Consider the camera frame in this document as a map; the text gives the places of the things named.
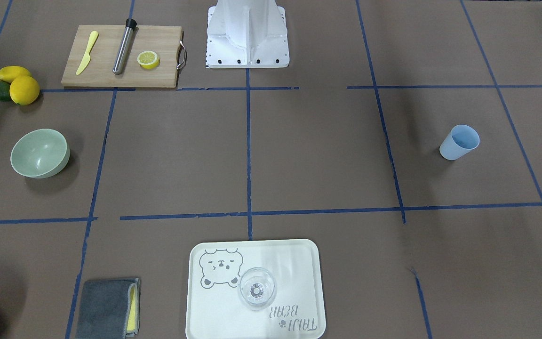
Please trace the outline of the light blue cup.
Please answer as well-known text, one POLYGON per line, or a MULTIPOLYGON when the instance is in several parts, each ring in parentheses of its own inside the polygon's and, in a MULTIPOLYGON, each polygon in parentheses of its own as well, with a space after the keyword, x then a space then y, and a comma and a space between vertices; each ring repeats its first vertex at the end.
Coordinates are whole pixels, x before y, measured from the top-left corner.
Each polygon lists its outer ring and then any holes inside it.
POLYGON ((469 125, 454 126, 439 146, 439 154, 449 161, 454 161, 475 150, 480 144, 477 131, 469 125))

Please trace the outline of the green bowl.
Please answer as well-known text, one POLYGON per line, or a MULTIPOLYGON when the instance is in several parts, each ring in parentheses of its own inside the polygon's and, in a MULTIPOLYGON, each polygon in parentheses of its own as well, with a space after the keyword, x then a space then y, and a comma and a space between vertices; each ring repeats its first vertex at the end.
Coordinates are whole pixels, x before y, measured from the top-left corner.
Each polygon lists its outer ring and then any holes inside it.
POLYGON ((61 172, 70 159, 70 146, 56 129, 35 129, 13 146, 10 164, 26 178, 49 178, 61 172))

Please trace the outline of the wine glass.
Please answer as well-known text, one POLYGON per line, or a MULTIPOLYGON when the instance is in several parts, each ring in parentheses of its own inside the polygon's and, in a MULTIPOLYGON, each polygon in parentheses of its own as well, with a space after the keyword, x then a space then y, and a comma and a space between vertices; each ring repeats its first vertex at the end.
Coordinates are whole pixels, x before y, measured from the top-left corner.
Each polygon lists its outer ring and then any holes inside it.
POLYGON ((245 271, 239 282, 239 298, 250 311, 271 306, 277 296, 277 279, 263 267, 245 271))

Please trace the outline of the white bear tray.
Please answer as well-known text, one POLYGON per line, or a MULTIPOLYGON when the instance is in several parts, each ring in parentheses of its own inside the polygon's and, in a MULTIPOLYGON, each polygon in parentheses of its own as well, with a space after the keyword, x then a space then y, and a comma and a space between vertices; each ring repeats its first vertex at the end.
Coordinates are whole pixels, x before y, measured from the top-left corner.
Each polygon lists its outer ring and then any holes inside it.
POLYGON ((190 253, 185 334, 189 339, 319 339, 327 327, 318 247, 311 240, 204 242, 190 253), (262 311, 239 298, 253 267, 277 279, 262 311))

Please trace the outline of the half lemon slice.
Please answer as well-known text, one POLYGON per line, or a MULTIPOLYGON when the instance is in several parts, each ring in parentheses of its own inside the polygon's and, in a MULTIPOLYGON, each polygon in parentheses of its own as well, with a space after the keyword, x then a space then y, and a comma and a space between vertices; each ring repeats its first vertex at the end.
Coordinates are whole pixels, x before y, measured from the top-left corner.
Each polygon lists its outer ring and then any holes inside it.
POLYGON ((143 69, 154 69, 160 64, 159 54, 154 51, 143 51, 137 56, 137 62, 143 69))

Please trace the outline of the steel muddler black cap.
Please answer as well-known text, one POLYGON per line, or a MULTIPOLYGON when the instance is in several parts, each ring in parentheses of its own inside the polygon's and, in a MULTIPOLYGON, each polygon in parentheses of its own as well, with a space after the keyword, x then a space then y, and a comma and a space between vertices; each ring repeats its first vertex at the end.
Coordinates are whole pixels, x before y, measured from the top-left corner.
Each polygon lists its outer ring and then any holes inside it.
POLYGON ((133 18, 127 18, 122 41, 119 45, 114 66, 112 67, 112 73, 114 73, 114 75, 120 75, 125 70, 130 48, 134 41, 136 28, 137 22, 133 18))

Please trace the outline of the wooden cutting board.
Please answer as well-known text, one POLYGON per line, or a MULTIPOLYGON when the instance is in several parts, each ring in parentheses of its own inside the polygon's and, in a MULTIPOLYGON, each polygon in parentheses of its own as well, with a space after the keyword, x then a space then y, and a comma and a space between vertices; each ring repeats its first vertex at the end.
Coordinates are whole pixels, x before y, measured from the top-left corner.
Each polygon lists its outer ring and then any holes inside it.
POLYGON ((62 75, 65 87, 97 88, 174 88, 178 81, 179 51, 183 38, 181 26, 139 25, 130 44, 123 73, 112 69, 125 32, 124 25, 80 25, 62 75), (99 35, 90 52, 88 66, 77 75, 91 32, 99 35), (160 65, 144 69, 137 56, 143 51, 158 54, 160 65))

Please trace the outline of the grey yellow cloth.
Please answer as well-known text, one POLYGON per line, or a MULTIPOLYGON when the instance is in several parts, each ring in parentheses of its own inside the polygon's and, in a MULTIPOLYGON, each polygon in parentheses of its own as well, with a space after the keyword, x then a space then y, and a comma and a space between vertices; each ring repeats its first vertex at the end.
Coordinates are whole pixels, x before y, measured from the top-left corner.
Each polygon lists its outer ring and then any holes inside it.
POLYGON ((138 277, 86 281, 82 287, 76 337, 128 339, 140 328, 138 277))

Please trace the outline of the yellow plastic knife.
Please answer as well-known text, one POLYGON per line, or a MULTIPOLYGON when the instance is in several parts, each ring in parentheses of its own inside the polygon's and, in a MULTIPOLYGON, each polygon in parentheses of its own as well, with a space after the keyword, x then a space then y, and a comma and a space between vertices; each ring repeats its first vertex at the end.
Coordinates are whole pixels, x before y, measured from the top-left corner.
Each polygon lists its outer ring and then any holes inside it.
POLYGON ((85 49, 85 52, 82 56, 82 60, 75 72, 75 75, 81 75, 84 70, 86 69, 86 67, 88 67, 92 57, 91 57, 91 52, 92 52, 92 49, 97 41, 99 37, 99 32, 97 31, 92 31, 90 34, 89 34, 89 39, 88 39, 88 44, 86 45, 86 49, 85 49))

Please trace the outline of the yellow lemon front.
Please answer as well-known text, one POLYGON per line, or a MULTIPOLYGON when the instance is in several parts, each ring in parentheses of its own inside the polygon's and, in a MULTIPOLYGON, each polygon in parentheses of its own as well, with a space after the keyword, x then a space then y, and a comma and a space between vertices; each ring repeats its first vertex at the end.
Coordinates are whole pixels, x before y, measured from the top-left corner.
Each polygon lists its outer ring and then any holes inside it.
POLYGON ((30 105, 39 94, 39 83, 32 76, 19 76, 9 86, 9 96, 16 105, 30 105))

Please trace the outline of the yellow lemon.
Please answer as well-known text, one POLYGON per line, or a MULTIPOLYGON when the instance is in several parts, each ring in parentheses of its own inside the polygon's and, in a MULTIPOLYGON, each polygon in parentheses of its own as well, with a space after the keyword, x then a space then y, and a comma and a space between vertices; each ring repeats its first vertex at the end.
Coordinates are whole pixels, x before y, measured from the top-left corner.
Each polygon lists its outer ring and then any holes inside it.
POLYGON ((39 83, 32 76, 19 76, 9 86, 9 96, 16 105, 30 105, 39 94, 39 83))
POLYGON ((11 84, 21 76, 32 76, 32 73, 26 67, 17 65, 10 65, 0 69, 0 81, 11 84))

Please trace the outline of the yellow lemon back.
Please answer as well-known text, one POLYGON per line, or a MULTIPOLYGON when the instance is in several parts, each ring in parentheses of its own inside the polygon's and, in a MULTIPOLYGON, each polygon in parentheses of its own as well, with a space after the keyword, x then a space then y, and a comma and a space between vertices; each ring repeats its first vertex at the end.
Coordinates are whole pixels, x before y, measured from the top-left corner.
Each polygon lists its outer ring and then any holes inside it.
POLYGON ((21 76, 32 76, 32 73, 26 67, 17 65, 10 65, 0 69, 0 81, 11 84, 21 76))

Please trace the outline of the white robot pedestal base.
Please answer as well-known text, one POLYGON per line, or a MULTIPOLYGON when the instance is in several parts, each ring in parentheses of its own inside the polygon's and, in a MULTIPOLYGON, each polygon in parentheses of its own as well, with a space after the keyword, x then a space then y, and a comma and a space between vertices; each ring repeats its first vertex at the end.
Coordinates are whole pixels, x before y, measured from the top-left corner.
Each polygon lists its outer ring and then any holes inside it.
POLYGON ((290 64, 286 11, 274 0, 219 0, 207 13, 209 69, 283 68, 290 64))

